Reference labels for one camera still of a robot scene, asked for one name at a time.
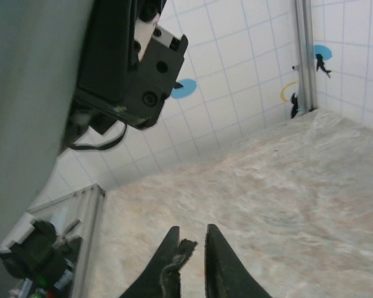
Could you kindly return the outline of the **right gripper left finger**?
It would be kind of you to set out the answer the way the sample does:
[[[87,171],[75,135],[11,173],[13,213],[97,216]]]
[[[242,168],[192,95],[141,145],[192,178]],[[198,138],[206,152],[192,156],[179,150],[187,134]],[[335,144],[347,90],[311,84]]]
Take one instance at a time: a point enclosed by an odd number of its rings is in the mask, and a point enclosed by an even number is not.
[[[120,298],[180,297],[180,271],[191,258],[196,241],[180,238],[180,227],[172,226],[140,276]]]

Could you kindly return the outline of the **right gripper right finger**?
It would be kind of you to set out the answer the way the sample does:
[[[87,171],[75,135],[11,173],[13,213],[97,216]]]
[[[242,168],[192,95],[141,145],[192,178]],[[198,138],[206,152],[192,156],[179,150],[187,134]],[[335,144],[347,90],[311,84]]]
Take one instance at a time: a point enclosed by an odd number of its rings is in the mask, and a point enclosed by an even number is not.
[[[270,297],[212,223],[207,226],[205,239],[205,292],[210,298]]]

